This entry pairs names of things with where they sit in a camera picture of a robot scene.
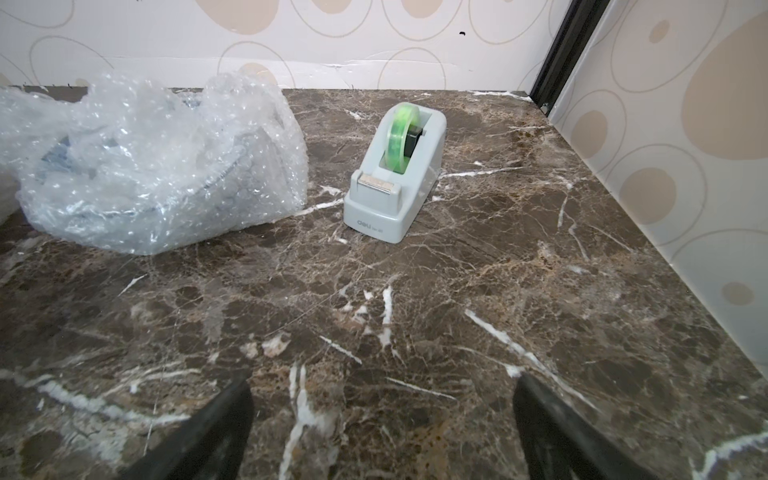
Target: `deli logo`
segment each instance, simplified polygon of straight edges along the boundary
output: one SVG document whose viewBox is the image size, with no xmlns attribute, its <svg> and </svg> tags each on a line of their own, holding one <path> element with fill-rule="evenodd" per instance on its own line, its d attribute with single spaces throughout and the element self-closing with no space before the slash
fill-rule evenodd
<svg viewBox="0 0 768 480">
<path fill-rule="evenodd" d="M 380 228 L 376 228 L 373 225 L 371 225 L 370 223 L 366 223 L 366 222 L 364 222 L 362 220 L 357 220 L 357 224 L 360 225 L 361 227 L 365 227 L 365 228 L 367 228 L 369 230 L 374 230 L 374 231 L 379 232 L 379 233 L 384 233 L 384 230 L 382 230 Z"/>
</svg>

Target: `beige circle pattern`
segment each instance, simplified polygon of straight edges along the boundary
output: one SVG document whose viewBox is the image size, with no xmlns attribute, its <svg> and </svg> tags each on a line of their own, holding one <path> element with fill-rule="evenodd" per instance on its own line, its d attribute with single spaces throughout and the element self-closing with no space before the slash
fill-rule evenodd
<svg viewBox="0 0 768 480">
<path fill-rule="evenodd" d="M 440 8 L 442 0 L 400 0 L 413 18 L 427 18 Z"/>
<path fill-rule="evenodd" d="M 581 115 L 571 132 L 571 144 L 585 160 L 592 158 L 605 145 L 608 119 L 602 112 L 591 110 Z"/>
<path fill-rule="evenodd" d="M 604 183 L 656 247 L 688 233 L 707 205 L 707 176 L 698 159 L 671 144 L 635 148 L 611 167 Z"/>
<path fill-rule="evenodd" d="M 571 102 L 574 99 L 575 89 L 576 85 L 574 83 L 566 83 L 564 90 L 560 92 L 560 96 L 554 103 L 558 109 L 551 111 L 551 114 L 549 115 L 549 121 L 555 125 L 558 130 L 560 130 L 561 127 L 560 120 L 565 118 L 566 112 L 571 110 Z"/>
<path fill-rule="evenodd" d="M 663 220 L 677 201 L 677 185 L 667 172 L 656 167 L 641 168 L 621 185 L 619 200 L 640 225 Z"/>
<path fill-rule="evenodd" d="M 352 0 L 312 0 L 312 3 L 325 13 L 333 15 L 344 12 Z"/>
<path fill-rule="evenodd" d="M 392 60 L 394 60 L 395 58 L 405 54 L 406 52 L 415 52 L 417 54 L 425 54 L 429 58 L 434 58 L 435 61 L 437 61 L 437 65 L 440 67 L 440 72 L 442 73 L 442 89 L 445 90 L 447 88 L 446 87 L 447 80 L 445 78 L 445 68 L 442 66 L 442 62 L 440 61 L 439 58 L 437 58 L 437 55 L 433 54 L 432 52 L 430 52 L 426 48 L 421 48 L 421 47 L 404 48 L 401 51 L 398 51 L 397 53 L 395 53 L 389 60 L 387 60 L 387 62 L 384 64 L 384 67 L 382 68 L 381 73 L 379 74 L 379 80 L 376 82 L 376 88 L 382 88 L 382 79 L 384 78 L 384 74 L 385 74 L 385 72 L 387 70 L 387 67 L 392 63 Z M 410 72 L 403 73 L 402 76 L 399 75 L 399 77 L 400 78 L 407 78 L 406 75 L 408 73 L 410 73 Z"/>
<path fill-rule="evenodd" d="M 726 160 L 768 157 L 767 51 L 764 12 L 701 62 L 685 91 L 681 115 L 688 140 L 699 150 Z"/>
<path fill-rule="evenodd" d="M 571 142 L 572 132 L 579 126 L 577 143 L 573 144 L 574 150 L 579 154 L 589 154 L 588 163 L 596 173 L 600 173 L 611 165 L 624 143 L 624 135 L 627 133 L 627 109 L 621 97 L 614 92 L 595 90 L 579 98 L 558 124 L 560 131 L 566 138 L 570 138 Z M 599 148 L 593 153 L 592 150 L 598 144 Z"/>
<path fill-rule="evenodd" d="M 648 35 L 648 41 L 650 43 L 658 43 L 664 40 L 664 37 L 667 36 L 667 33 L 669 31 L 670 31 L 669 20 L 662 20 L 661 22 L 658 22 L 656 25 L 654 25 L 653 29 L 650 31 L 650 34 Z"/>
<path fill-rule="evenodd" d="M 253 35 L 277 15 L 279 0 L 195 0 L 211 20 L 229 31 Z"/>
<path fill-rule="evenodd" d="M 538 62 L 536 65 L 531 67 L 531 70 L 528 70 L 528 72 L 525 74 L 522 80 L 520 80 L 520 83 L 518 84 L 518 91 L 521 91 L 524 89 L 525 83 L 530 81 L 536 81 L 536 77 L 538 76 L 538 72 L 541 70 L 541 66 L 544 64 L 543 61 Z"/>
<path fill-rule="evenodd" d="M 639 0 L 636 0 L 629 8 L 627 15 L 621 20 L 619 29 L 614 37 L 613 46 L 611 47 L 611 76 L 621 90 L 629 93 L 646 93 L 659 87 L 663 87 L 679 77 L 680 74 L 693 65 L 707 49 L 709 43 L 712 42 L 712 39 L 717 33 L 717 29 L 720 27 L 720 24 L 725 17 L 728 0 L 686 0 L 686 3 L 690 4 L 689 8 L 684 8 L 681 1 L 682 0 L 677 0 L 676 2 L 668 2 L 667 0 L 644 0 L 643 2 L 640 2 Z M 712 6 L 709 4 L 702 5 L 701 2 L 705 1 L 711 3 Z M 714 5 L 722 5 L 722 7 L 718 8 L 716 11 L 712 11 Z M 638 10 L 635 9 L 637 6 L 640 6 L 645 10 L 638 13 Z M 688 12 L 692 8 L 697 9 L 697 12 L 708 12 L 708 15 L 711 15 L 712 17 L 710 22 L 711 26 L 707 26 L 701 33 L 699 33 L 701 28 L 688 32 L 681 31 L 676 39 L 670 39 L 669 42 L 664 42 L 661 45 L 659 43 L 653 43 L 652 41 L 647 42 L 647 45 L 656 45 L 655 48 L 643 46 L 640 42 L 637 42 L 637 39 L 632 41 L 632 35 L 639 35 L 634 34 L 633 32 L 639 25 L 643 24 L 645 18 L 642 17 L 644 15 L 648 17 L 666 15 L 664 9 L 672 9 L 673 7 L 679 9 L 675 12 L 669 12 L 670 15 L 673 13 L 676 15 L 688 15 Z M 670 20 L 670 18 L 667 17 L 662 20 L 669 23 L 674 22 L 674 19 Z M 639 24 L 632 25 L 632 27 L 635 27 L 634 30 L 631 28 L 632 22 Z M 653 22 L 653 25 L 654 26 L 646 30 L 643 35 L 652 35 L 652 29 L 655 28 L 655 26 L 658 26 L 658 21 Z M 697 44 L 697 47 L 686 43 L 686 40 L 688 40 L 689 37 L 692 38 L 693 35 L 704 35 Z M 632 50 L 625 50 L 625 48 L 628 48 L 627 45 L 632 45 Z M 685 51 L 685 48 L 692 48 L 693 50 Z M 677 55 L 682 57 L 683 61 L 678 62 L 672 68 L 666 63 L 659 61 L 664 55 Z"/>
<path fill-rule="evenodd" d="M 285 62 L 285 60 L 283 60 L 283 57 L 281 57 L 280 54 L 278 54 L 272 48 L 269 48 L 266 45 L 258 43 L 256 41 L 249 41 L 249 40 L 238 41 L 236 43 L 233 43 L 229 47 L 227 47 L 224 50 L 224 52 L 222 52 L 221 56 L 219 57 L 219 62 L 216 65 L 216 74 L 219 74 L 219 73 L 222 72 L 221 64 L 227 58 L 227 53 L 229 53 L 230 51 L 232 51 L 235 48 L 238 48 L 238 47 L 246 47 L 246 48 L 248 48 L 251 45 L 253 47 L 256 47 L 257 49 L 261 49 L 262 48 L 264 51 L 269 52 L 271 55 L 274 56 L 274 58 L 276 58 L 277 60 L 282 62 L 283 63 L 283 67 L 286 69 L 286 72 L 288 73 L 288 76 L 290 77 L 291 87 L 293 87 L 293 88 L 296 87 L 296 80 L 293 78 L 293 72 L 290 70 L 290 68 L 288 67 L 288 64 Z M 245 64 L 241 65 L 238 68 L 238 70 L 242 71 L 244 73 L 248 73 L 248 74 L 255 74 L 256 76 L 258 76 L 259 78 L 262 78 L 265 81 L 274 81 L 275 84 L 278 84 L 278 81 L 277 81 L 277 79 L 275 77 L 274 72 L 272 72 L 269 68 L 261 65 L 260 63 L 255 62 L 255 61 L 246 62 Z"/>
<path fill-rule="evenodd" d="M 755 293 L 741 282 L 723 285 L 723 298 L 731 305 L 749 305 L 755 300 Z"/>
<path fill-rule="evenodd" d="M 26 79 L 27 79 L 27 83 L 29 83 L 29 84 L 33 84 L 33 83 L 34 83 L 34 82 L 32 81 L 32 79 L 31 79 L 31 78 L 30 78 L 30 77 L 29 77 L 29 76 L 28 76 L 26 73 L 24 73 L 24 71 L 23 71 L 23 70 L 21 70 L 21 69 L 20 69 L 20 68 L 19 68 L 19 67 L 18 67 L 18 66 L 15 64 L 15 63 L 13 63 L 13 62 L 11 61 L 11 59 L 10 59 L 10 58 L 6 57 L 6 56 L 5 56 L 5 55 L 3 55 L 3 54 L 0 54 L 0 58 L 2 58 L 3 60 L 5 60 L 6 62 L 8 62 L 8 64 L 9 64 L 9 65 L 11 65 L 11 66 L 12 66 L 12 67 L 13 67 L 13 68 L 14 68 L 14 69 L 15 69 L 15 70 L 18 72 L 18 73 L 22 74 L 22 76 L 23 76 L 24 78 L 26 78 Z"/>
<path fill-rule="evenodd" d="M 366 1 L 368 2 L 367 8 L 365 8 L 365 6 L 357 8 L 358 4 L 362 5 L 362 3 Z M 296 6 L 296 0 L 290 0 L 290 4 L 296 12 L 296 15 L 301 18 L 301 21 L 304 22 L 304 25 L 310 30 L 323 37 L 343 38 L 357 31 L 358 28 L 366 22 L 368 15 L 371 13 L 371 8 L 373 7 L 373 0 L 351 0 L 349 2 L 347 0 L 313 0 L 313 4 L 316 5 L 323 14 L 322 21 L 311 18 L 311 9 Z M 314 25 L 316 23 L 322 23 L 323 26 Z M 322 31 L 321 29 L 332 29 L 333 31 L 328 32 L 327 30 Z"/>
<path fill-rule="evenodd" d="M 382 10 L 384 18 L 397 35 L 410 41 L 426 41 L 440 35 L 453 23 L 463 2 L 464 0 L 382 0 Z M 456 10 L 451 18 L 445 24 L 436 23 L 433 15 L 440 8 L 450 8 L 452 4 L 456 4 Z"/>
<path fill-rule="evenodd" d="M 41 25 L 39 23 L 32 22 L 30 19 L 24 20 L 23 18 L 21 18 L 21 17 L 19 17 L 17 15 L 11 14 L 10 12 L 8 12 L 4 8 L 0 8 L 0 12 L 5 13 L 7 16 L 13 18 L 14 20 L 16 20 L 18 22 L 25 23 L 25 24 L 30 25 L 32 27 L 37 27 L 37 28 L 59 28 L 59 27 L 63 27 L 67 23 L 69 23 L 69 21 L 72 20 L 72 17 L 74 17 L 74 0 L 70 0 L 69 13 L 65 17 L 63 17 L 63 19 L 60 22 L 54 23 L 53 25 Z"/>
<path fill-rule="evenodd" d="M 30 68 L 32 70 L 32 77 L 35 79 L 35 84 L 40 85 L 40 79 L 38 78 L 37 71 L 35 70 L 35 63 L 36 63 L 35 62 L 35 58 L 34 58 L 35 50 L 37 48 L 40 48 L 41 45 L 44 45 L 46 43 L 53 42 L 53 41 L 55 41 L 55 42 L 61 42 L 61 41 L 67 42 L 68 43 L 68 47 L 73 49 L 72 51 L 77 51 L 79 48 L 84 48 L 85 51 L 90 51 L 90 53 L 96 54 L 99 58 L 101 58 L 101 60 L 103 60 L 104 63 L 107 64 L 107 66 L 110 69 L 114 68 L 113 64 L 110 63 L 109 60 L 104 58 L 104 56 L 102 54 L 100 54 L 99 52 L 95 51 L 93 48 L 87 46 L 85 43 L 82 43 L 80 41 L 74 40 L 74 39 L 69 38 L 69 37 L 62 37 L 60 35 L 46 35 L 45 37 L 40 37 L 37 40 L 35 40 L 32 43 L 31 47 L 29 47 L 29 65 L 30 65 Z"/>
<path fill-rule="evenodd" d="M 472 31 L 475 33 L 475 35 L 477 35 L 478 38 L 480 38 L 480 40 L 482 40 L 483 42 L 485 42 L 485 43 L 487 43 L 489 45 L 503 45 L 505 43 L 509 43 L 510 41 L 513 41 L 513 40 L 516 40 L 516 39 L 520 38 L 525 32 L 527 32 L 534 25 L 534 23 L 536 23 L 538 18 L 541 17 L 541 14 L 544 12 L 544 9 L 547 7 L 548 0 L 539 0 L 539 2 L 541 3 L 541 9 L 538 10 L 538 13 L 536 13 L 535 15 L 531 15 L 530 18 L 519 18 L 516 15 L 517 12 L 514 12 L 513 10 L 509 10 L 509 13 L 507 15 L 503 15 L 503 14 L 493 15 L 492 13 L 489 15 L 493 19 L 494 25 L 504 25 L 506 28 L 510 28 L 514 32 L 513 36 L 511 36 L 510 38 L 506 38 L 504 40 L 497 40 L 497 39 L 491 40 L 491 39 L 487 38 L 488 37 L 488 33 L 486 32 L 486 34 L 484 36 L 479 31 L 479 30 L 482 30 L 482 26 L 480 25 L 480 28 L 479 28 L 478 25 L 476 25 L 478 23 L 478 21 L 480 20 L 478 18 L 478 13 L 479 12 L 483 12 L 483 11 L 487 11 L 488 10 L 488 4 L 484 4 L 484 5 L 480 6 L 480 7 L 478 7 L 478 10 L 475 10 L 475 17 L 473 18 L 472 17 L 472 12 L 473 12 L 472 3 L 473 3 L 473 1 L 472 0 L 468 0 L 469 24 L 471 25 Z M 475 5 L 477 5 L 478 4 L 478 0 L 474 0 L 474 3 L 475 3 Z M 507 2 L 507 3 L 509 3 L 509 5 L 510 5 L 510 7 L 508 7 L 508 8 L 511 8 L 514 5 L 525 5 L 525 3 L 523 1 Z"/>
<path fill-rule="evenodd" d="M 731 228 L 697 235 L 670 258 L 694 292 L 756 362 L 768 363 L 768 232 Z"/>
<path fill-rule="evenodd" d="M 241 74 L 248 75 L 250 77 L 258 78 L 261 81 L 265 81 L 266 83 L 270 83 L 272 85 L 277 85 L 277 79 L 272 74 L 272 72 L 269 70 L 269 68 L 265 67 L 261 63 L 256 63 L 255 61 L 246 63 L 242 67 L 240 67 L 238 70 Z"/>
</svg>

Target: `gray tape dispenser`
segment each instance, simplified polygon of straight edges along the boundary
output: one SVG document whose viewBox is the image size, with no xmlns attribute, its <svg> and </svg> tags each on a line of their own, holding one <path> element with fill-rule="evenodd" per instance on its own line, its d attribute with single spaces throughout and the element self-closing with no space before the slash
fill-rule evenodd
<svg viewBox="0 0 768 480">
<path fill-rule="evenodd" d="M 344 197 L 344 223 L 398 243 L 411 227 L 442 166 L 445 115 L 410 103 L 384 115 Z"/>
</svg>

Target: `black metal frame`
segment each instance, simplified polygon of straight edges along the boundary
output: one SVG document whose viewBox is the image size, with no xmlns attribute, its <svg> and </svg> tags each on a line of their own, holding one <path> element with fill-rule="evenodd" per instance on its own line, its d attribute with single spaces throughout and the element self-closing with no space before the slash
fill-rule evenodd
<svg viewBox="0 0 768 480">
<path fill-rule="evenodd" d="M 531 480 L 658 480 L 533 376 L 518 381 L 512 408 Z"/>
<path fill-rule="evenodd" d="M 533 376 L 521 376 L 512 408 L 531 480 L 658 480 Z M 233 383 L 120 479 L 235 480 L 253 410 L 247 381 Z"/>
<path fill-rule="evenodd" d="M 233 382 L 120 480 L 235 480 L 253 410 L 248 382 Z"/>
<path fill-rule="evenodd" d="M 573 0 L 531 89 L 531 99 L 545 114 L 560 96 L 610 0 Z"/>
</svg>

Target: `plastic bubble wrap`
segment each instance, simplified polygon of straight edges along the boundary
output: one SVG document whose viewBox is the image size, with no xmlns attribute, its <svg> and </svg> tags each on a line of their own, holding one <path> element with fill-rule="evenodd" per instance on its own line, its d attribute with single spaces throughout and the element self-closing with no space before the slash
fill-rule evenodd
<svg viewBox="0 0 768 480">
<path fill-rule="evenodd" d="M 309 166 L 277 86 L 221 74 L 174 94 L 106 74 L 73 104 L 0 89 L 3 170 L 35 228 L 147 255 L 296 213 Z"/>
</svg>

